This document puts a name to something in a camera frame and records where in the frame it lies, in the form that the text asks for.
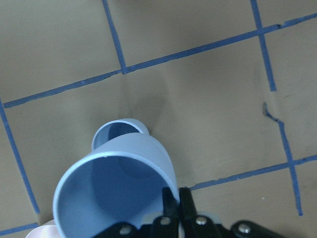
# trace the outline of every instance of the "white object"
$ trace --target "white object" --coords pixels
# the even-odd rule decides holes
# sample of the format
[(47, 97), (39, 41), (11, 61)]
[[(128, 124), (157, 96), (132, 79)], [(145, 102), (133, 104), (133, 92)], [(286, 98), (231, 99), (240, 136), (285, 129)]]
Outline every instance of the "white object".
[(54, 220), (33, 229), (26, 238), (61, 238)]

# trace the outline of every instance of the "metal screw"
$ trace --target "metal screw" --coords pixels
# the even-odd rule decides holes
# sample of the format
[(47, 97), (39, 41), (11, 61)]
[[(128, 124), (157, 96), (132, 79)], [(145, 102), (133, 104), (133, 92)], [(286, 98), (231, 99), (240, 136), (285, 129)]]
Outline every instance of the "metal screw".
[(131, 232), (132, 228), (129, 225), (123, 225), (119, 231), (120, 235), (125, 236)]
[(196, 224), (197, 225), (205, 225), (207, 223), (207, 218), (199, 216), (196, 218)]
[(239, 225), (238, 230), (239, 232), (245, 233), (245, 234), (251, 232), (251, 228), (247, 224), (243, 224), (243, 223)]
[(168, 225), (170, 223), (170, 218), (169, 217), (162, 217), (161, 219), (160, 219), (160, 224), (162, 225), (162, 226), (166, 226), (166, 225)]

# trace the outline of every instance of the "cardboard surface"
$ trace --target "cardboard surface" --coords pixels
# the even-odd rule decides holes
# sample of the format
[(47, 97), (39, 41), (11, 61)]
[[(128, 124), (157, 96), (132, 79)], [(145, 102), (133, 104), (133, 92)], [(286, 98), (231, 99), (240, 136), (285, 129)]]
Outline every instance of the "cardboard surface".
[[(256, 30), (249, 1), (108, 4), (127, 66)], [(317, 12), (314, 1), (297, 4), (259, 0), (263, 26)], [(90, 152), (96, 130), (135, 118), (167, 149), (178, 186), (203, 187), (193, 191), (199, 210), (227, 227), (250, 219), (285, 236), (315, 237), (316, 162), (295, 165), (300, 217), (285, 148), (294, 160), (316, 160), (316, 19), (264, 34), (276, 92), (257, 36), (87, 85), (81, 80), (120, 69), (102, 1), (5, 1), (0, 20), (0, 97), (40, 208), (35, 215), (1, 125), (0, 232), (51, 220), (55, 187)], [(53, 96), (7, 103), (46, 90)], [(264, 102), (284, 122), (286, 141)]]
[(99, 0), (4, 1), (0, 21), (3, 102), (120, 67)]

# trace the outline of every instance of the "blue plastic cup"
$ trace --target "blue plastic cup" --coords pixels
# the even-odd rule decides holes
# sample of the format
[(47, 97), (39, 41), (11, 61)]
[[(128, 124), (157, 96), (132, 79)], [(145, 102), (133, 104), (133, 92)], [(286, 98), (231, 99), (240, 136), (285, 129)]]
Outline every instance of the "blue plastic cup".
[(170, 157), (152, 136), (112, 138), (61, 178), (53, 215), (63, 238), (90, 238), (117, 222), (140, 228), (146, 214), (162, 212), (162, 189), (178, 189)]

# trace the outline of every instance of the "blue painter's tape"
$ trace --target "blue painter's tape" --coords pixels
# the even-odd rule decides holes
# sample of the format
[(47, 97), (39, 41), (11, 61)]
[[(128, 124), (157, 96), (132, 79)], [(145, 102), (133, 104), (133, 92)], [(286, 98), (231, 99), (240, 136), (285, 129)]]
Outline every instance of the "blue painter's tape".
[(262, 168), (262, 169), (258, 169), (258, 170), (253, 170), (253, 171), (241, 173), (238, 175), (229, 176), (226, 178), (220, 178), (217, 180), (210, 180), (210, 181), (206, 181), (206, 182), (201, 182), (201, 183), (198, 183), (195, 186), (191, 187), (190, 189), (197, 190), (197, 189), (210, 187), (210, 186), (214, 186), (214, 185), (218, 185), (218, 184), (222, 184), (222, 183), (226, 183), (226, 182), (236, 181), (239, 179), (245, 179), (245, 178), (249, 178), (249, 177), (256, 176), (256, 175), (262, 175), (262, 174), (270, 173), (273, 171), (286, 169), (287, 167), (288, 167), (287, 163), (273, 165), (270, 167), (266, 167), (266, 168)]
[(153, 59), (153, 60), (150, 60), (150, 61), (147, 61), (147, 62), (135, 64), (135, 65), (127, 67), (127, 69), (128, 69), (129, 72), (132, 72), (132, 71), (135, 71), (135, 70), (138, 70), (138, 69), (147, 68), (147, 67), (150, 67), (150, 66), (154, 66), (154, 65), (157, 65), (157, 64), (168, 62), (170, 60), (180, 59), (180, 58), (191, 56), (191, 55), (194, 55), (194, 54), (198, 54), (198, 53), (201, 53), (201, 52), (204, 52), (204, 51), (208, 51), (208, 50), (212, 50), (212, 49), (219, 48), (219, 47), (222, 47), (222, 46), (230, 45), (230, 44), (233, 44), (233, 43), (236, 43), (236, 42), (239, 42), (239, 41), (243, 41), (243, 40), (252, 38), (252, 37), (257, 36), (257, 35), (261, 35), (261, 34), (265, 34), (267, 32), (278, 30), (279, 28), (280, 28), (279, 25), (272, 25), (272, 26), (269, 26), (269, 27), (266, 27), (266, 28), (262, 28), (262, 29), (255, 30), (255, 31), (250, 31), (250, 32), (247, 32), (247, 33), (244, 33), (244, 34), (233, 36), (233, 37), (230, 37), (230, 38), (227, 38), (227, 39), (224, 39), (224, 40), (220, 40), (220, 41), (216, 41), (216, 42), (213, 42), (213, 43), (210, 43), (210, 44), (206, 44), (206, 45), (203, 45), (203, 46), (198, 46), (198, 47), (195, 47), (195, 48), (192, 48), (192, 49), (189, 49), (189, 50), (181, 51), (181, 52), (174, 53), (174, 54), (171, 54), (171, 55), (168, 55), (168, 56), (164, 56), (164, 57), (160, 57), (160, 58), (157, 58), (157, 59)]
[[(256, 22), (257, 29), (261, 29), (262, 22), (261, 22), (261, 17), (260, 17), (260, 12), (259, 12), (259, 8), (258, 8), (257, 0), (251, 0), (251, 7), (252, 7), (253, 16), (254, 16), (254, 19)], [(276, 85), (274, 82), (271, 62), (269, 60), (268, 50), (266, 47), (264, 35), (259, 35), (259, 41), (260, 41), (263, 61), (264, 61), (264, 65), (265, 65), (266, 76), (267, 76), (267, 80), (269, 83), (269, 88), (270, 88), (271, 92), (273, 92), (273, 91), (276, 91)]]
[[(272, 120), (277, 121), (276, 118), (274, 118), (272, 115), (269, 116)], [(312, 155), (306, 158), (302, 158), (299, 160), (295, 160), (294, 161), (294, 165), (301, 165), (310, 161), (317, 161), (317, 155)], [(266, 174), (266, 173), (270, 173), (270, 172), (274, 172), (274, 171), (278, 171), (278, 170), (283, 170), (289, 167), (288, 163), (283, 163), (283, 164), (278, 164), (278, 165), (273, 165), (270, 167), (266, 167), (266, 168), (262, 168), (262, 169), (258, 169), (258, 170), (253, 170), (253, 171), (248, 171), (245, 173), (241, 173), (238, 175), (232, 175), (226, 178), (220, 178), (217, 180), (210, 180), (210, 181), (206, 181), (206, 182), (200, 182), (198, 184), (196, 184), (195, 186), (191, 187), (191, 190), (197, 190), (197, 189), (201, 189), (201, 188), (205, 188), (205, 187), (210, 187), (210, 186), (214, 186), (214, 185), (218, 185), (218, 184), (222, 184), (222, 183), (227, 183), (227, 182), (232, 182), (232, 181), (236, 181), (239, 179), (245, 179), (245, 178), (249, 178), (251, 176), (257, 176), (257, 175), (262, 175), (262, 174)]]
[(261, 29), (262, 22), (261, 22), (260, 11), (258, 8), (257, 0), (251, 0), (251, 7), (252, 7), (252, 11), (253, 11), (254, 20), (256, 22), (256, 27), (257, 27), (257, 29)]
[(317, 17), (317, 13), (313, 13), (311, 15), (307, 15), (307, 16), (303, 16), (303, 17), (299, 17), (299, 18), (295, 18), (289, 21), (285, 21), (283, 25), (281, 25), (281, 28), (286, 28), (286, 27), (290, 27), (290, 26), (294, 26), (298, 23), (304, 22), (304, 21), (308, 21), (311, 20), (313, 18)]
[(105, 9), (106, 16), (107, 16), (107, 19), (108, 19), (109, 28), (110, 28), (110, 31), (111, 31), (111, 34), (112, 34), (114, 47), (115, 47), (115, 50), (117, 51), (118, 60), (119, 60), (120, 66), (121, 66), (122, 73), (126, 74), (127, 73), (127, 68), (126, 68), (126, 65), (125, 65), (125, 60), (124, 60), (121, 44), (120, 44), (120, 41), (119, 41), (119, 37), (118, 37), (117, 31), (115, 30), (114, 23), (113, 23), (111, 14), (110, 14), (108, 1), (107, 0), (103, 0), (103, 5), (104, 5), (104, 9)]
[(289, 143), (288, 143), (288, 140), (287, 140), (287, 137), (286, 137), (286, 133), (285, 133), (284, 122), (282, 122), (278, 118), (275, 118), (274, 116), (272, 116), (269, 113), (266, 103), (264, 103), (264, 109), (265, 109), (265, 115), (268, 118), (270, 118), (271, 120), (273, 120), (274, 122), (278, 123), (279, 131), (280, 131), (280, 134), (281, 134), (282, 143), (283, 143), (283, 147), (284, 147), (284, 151), (285, 151), (287, 163), (289, 165), (289, 170), (290, 170), (291, 179), (292, 179), (292, 183), (293, 183), (293, 189), (294, 189), (295, 201), (296, 201), (296, 208), (298, 210), (298, 214), (300, 216), (302, 216), (303, 211), (302, 211), (302, 205), (301, 205), (301, 193), (300, 193), (298, 180), (297, 180), (297, 174), (296, 174), (296, 170), (295, 170), (295, 162), (293, 160), (293, 155), (292, 155), (292, 152), (291, 152), (291, 148), (289, 146)]
[(294, 162), (295, 162), (295, 165), (302, 165), (310, 161), (317, 161), (317, 155), (312, 155), (306, 158), (302, 158), (300, 160), (295, 160)]
[(42, 93), (33, 94), (33, 95), (27, 96), (25, 98), (20, 98), (20, 99), (11, 101), (11, 102), (4, 103), (3, 106), (4, 106), (4, 108), (12, 108), (14, 106), (18, 106), (18, 105), (30, 102), (30, 101), (35, 100), (35, 99), (52, 96), (52, 95), (55, 95), (55, 94), (58, 94), (58, 93), (62, 93), (64, 91), (67, 91), (67, 90), (70, 90), (70, 89), (75, 89), (75, 88), (82, 87), (84, 85), (89, 85), (89, 84), (92, 84), (92, 83), (100, 82), (100, 81), (102, 81), (102, 80), (104, 80), (106, 78), (109, 78), (112, 75), (118, 74), (120, 72), (121, 72), (121, 70), (119, 69), (119, 70), (116, 70), (116, 71), (113, 71), (113, 72), (110, 72), (110, 73), (105, 73), (105, 74), (102, 74), (102, 75), (99, 75), (99, 76), (95, 76), (95, 77), (92, 77), (92, 78), (88, 78), (88, 79), (85, 79), (85, 80), (81, 80), (81, 81), (78, 81), (78, 82), (75, 82), (75, 83), (67, 84), (67, 85), (64, 85), (64, 86), (61, 86), (61, 87), (58, 87), (58, 88), (54, 88), (54, 89), (51, 89), (51, 90), (48, 90), (48, 91), (45, 91), (45, 92), (42, 92)]
[(26, 175), (26, 172), (24, 170), (24, 166), (23, 166), (19, 151), (18, 151), (18, 149), (16, 147), (16, 144), (15, 144), (15, 141), (14, 141), (14, 138), (13, 138), (13, 135), (12, 135), (12, 131), (11, 131), (10, 125), (8, 123), (8, 120), (6, 118), (6, 115), (5, 115), (4, 108), (3, 108), (1, 100), (0, 100), (0, 115), (1, 115), (1, 119), (2, 119), (2, 122), (3, 122), (4, 128), (5, 128), (6, 134), (8, 136), (9, 142), (11, 144), (11, 148), (12, 148), (12, 151), (14, 153), (16, 163), (18, 164), (18, 168), (20, 170), (20, 173), (21, 173), (25, 188), (26, 188), (26, 190), (28, 192), (29, 198), (30, 198), (31, 203), (33, 205), (34, 211), (36, 213), (40, 213), (39, 206), (38, 206), (38, 204), (36, 202), (35, 196), (33, 194), (33, 191), (32, 191), (32, 188), (31, 188), (31, 185), (30, 185), (30, 182), (29, 182), (29, 179), (28, 179), (28, 177)]
[[(189, 50), (181, 51), (181, 52), (174, 53), (174, 54), (171, 54), (171, 55), (168, 55), (168, 56), (164, 56), (164, 57), (161, 57), (161, 58), (153, 59), (153, 60), (150, 60), (150, 61), (147, 61), (147, 62), (139, 63), (139, 64), (136, 64), (136, 65), (132, 65), (132, 66), (127, 67), (125, 69), (125, 72), (123, 72), (122, 70), (116, 70), (116, 71), (109, 72), (109, 73), (106, 73), (106, 74), (103, 74), (103, 75), (99, 75), (99, 76), (95, 76), (95, 77), (92, 77), (92, 78), (89, 78), (89, 79), (85, 79), (85, 80), (82, 80), (82, 81), (79, 81), (79, 82), (71, 83), (71, 84), (68, 84), (68, 85), (65, 85), (65, 86), (62, 86), (62, 87), (51, 89), (51, 90), (48, 90), (48, 91), (45, 91), (45, 92), (42, 92), (42, 93), (34, 94), (34, 95), (31, 95), (31, 96), (28, 96), (28, 97), (24, 97), (24, 98), (17, 99), (17, 100), (11, 101), (11, 102), (7, 102), (7, 103), (4, 103), (4, 107), (5, 108), (11, 108), (11, 107), (14, 107), (14, 106), (18, 106), (18, 105), (24, 104), (26, 102), (29, 102), (29, 101), (32, 101), (32, 100), (35, 100), (35, 99), (39, 99), (39, 98), (43, 98), (43, 97), (47, 97), (47, 96), (52, 96), (54, 94), (58, 94), (58, 93), (61, 93), (61, 92), (64, 92), (64, 91), (67, 91), (67, 90), (70, 90), (70, 89), (74, 89), (74, 88), (78, 88), (78, 87), (81, 87), (81, 86), (84, 86), (84, 85), (88, 85), (88, 84), (91, 84), (91, 83), (99, 82), (101, 80), (104, 80), (105, 78), (108, 78), (108, 77), (110, 77), (110, 76), (112, 76), (114, 74), (118, 74), (120, 72), (129, 73), (129, 72), (133, 72), (133, 71), (138, 70), (138, 69), (143, 69), (143, 68), (147, 68), (147, 67), (150, 67), (150, 66), (154, 66), (154, 65), (157, 65), (157, 64), (164, 63), (164, 62), (168, 62), (170, 60), (180, 59), (180, 58), (183, 58), (183, 57), (186, 57), (186, 56), (198, 54), (198, 53), (201, 53), (201, 52), (204, 52), (204, 51), (208, 51), (208, 50), (211, 50), (211, 49), (215, 49), (215, 48), (218, 48), (218, 47), (222, 47), (222, 46), (226, 46), (226, 45), (229, 45), (229, 44), (232, 44), (232, 43), (243, 41), (243, 40), (252, 38), (254, 36), (260, 36), (260, 35), (263, 35), (263, 34), (266, 34), (266, 33), (269, 33), (269, 32), (277, 31), (277, 30), (279, 30), (281, 28), (286, 28), (286, 27), (289, 27), (289, 26), (292, 26), (292, 25), (295, 25), (295, 24), (298, 24), (298, 23), (301, 23), (301, 22), (304, 22), (304, 21), (307, 21), (307, 20), (310, 20), (310, 19), (316, 18), (316, 17), (317, 17), (317, 13), (311, 14), (311, 15), (308, 15), (308, 16), (304, 16), (304, 17), (300, 17), (300, 18), (296, 18), (296, 19), (293, 19), (293, 20), (286, 21), (284, 25), (275, 24), (275, 25), (272, 25), (272, 26), (260, 28), (260, 29), (257, 29), (255, 31), (250, 31), (250, 32), (247, 32), (247, 33), (244, 33), (244, 34), (241, 34), (241, 35), (237, 35), (237, 36), (234, 36), (234, 37), (230, 37), (230, 38), (227, 38), (227, 39), (224, 39), (224, 40), (221, 40), (221, 41), (213, 42), (213, 43), (210, 43), (210, 44), (206, 44), (206, 45), (203, 45), (203, 46), (195, 47), (195, 48), (192, 48), (192, 49), (189, 49)], [(274, 90), (274, 87), (273, 87), (272, 83), (270, 84), (270, 87), (271, 87), (272, 90)]]
[(274, 77), (273, 77), (272, 66), (271, 66), (271, 62), (269, 60), (264, 35), (259, 35), (259, 40), (260, 40), (260, 46), (261, 46), (261, 51), (262, 51), (262, 56), (263, 56), (263, 61), (264, 61), (264, 65), (265, 65), (266, 76), (267, 76), (269, 88), (270, 88), (271, 92), (274, 92), (274, 91), (276, 91), (276, 85), (275, 85), (275, 81), (274, 81)]
[(24, 226), (15, 227), (15, 228), (11, 228), (11, 229), (8, 229), (8, 230), (0, 231), (0, 236), (5, 236), (5, 235), (8, 235), (8, 234), (21, 232), (21, 231), (25, 231), (25, 230), (30, 230), (30, 229), (34, 229), (36, 227), (38, 227), (37, 223), (27, 224), (27, 225), (24, 225)]

